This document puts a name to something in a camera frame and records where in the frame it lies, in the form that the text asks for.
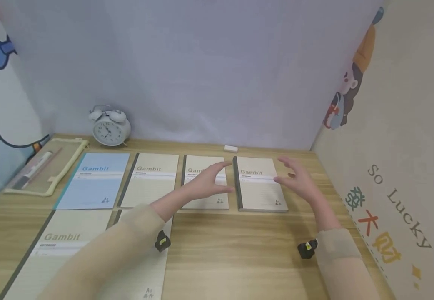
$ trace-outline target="eraser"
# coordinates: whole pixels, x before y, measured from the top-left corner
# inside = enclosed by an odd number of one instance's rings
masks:
[[[224,146],[224,151],[237,153],[239,151],[239,148],[238,147],[234,147],[234,146],[225,145]]]

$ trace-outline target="beige notebook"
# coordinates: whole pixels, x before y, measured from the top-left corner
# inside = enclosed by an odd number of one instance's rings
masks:
[[[182,182],[184,185],[194,179],[202,170],[210,165],[224,161],[223,157],[199,157],[184,155],[182,170]],[[216,184],[227,185],[225,168],[216,177]],[[213,195],[204,199],[197,199],[184,205],[182,209],[229,209],[229,197],[227,194]]]
[[[164,225],[164,233],[168,237],[170,237],[171,227],[172,219]],[[144,257],[130,262],[104,285],[97,299],[160,300],[168,250],[167,248],[159,252],[152,247]]]
[[[36,299],[59,268],[106,230],[111,210],[52,211],[0,299]]]
[[[133,208],[150,204],[172,192],[179,155],[138,153],[127,178],[118,206]]]
[[[286,212],[287,203],[271,158],[234,157],[235,187],[240,211]]]

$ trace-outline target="sleeve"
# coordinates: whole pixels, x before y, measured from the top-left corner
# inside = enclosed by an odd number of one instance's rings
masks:
[[[380,299],[348,230],[321,231],[317,242],[315,255],[330,299]]]
[[[150,206],[136,206],[72,256],[38,299],[95,299],[109,277],[154,245],[164,224]]]

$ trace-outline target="alarm clock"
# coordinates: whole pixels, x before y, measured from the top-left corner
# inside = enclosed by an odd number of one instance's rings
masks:
[[[107,110],[99,110],[98,107],[107,107]],[[130,136],[130,123],[125,113],[120,110],[112,110],[110,105],[95,105],[90,111],[89,120],[94,122],[92,135],[102,145],[125,145],[125,140]]]

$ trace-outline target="clock face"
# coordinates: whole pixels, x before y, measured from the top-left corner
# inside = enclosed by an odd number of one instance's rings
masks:
[[[103,121],[94,125],[94,137],[107,146],[120,145],[126,138],[119,124]]]

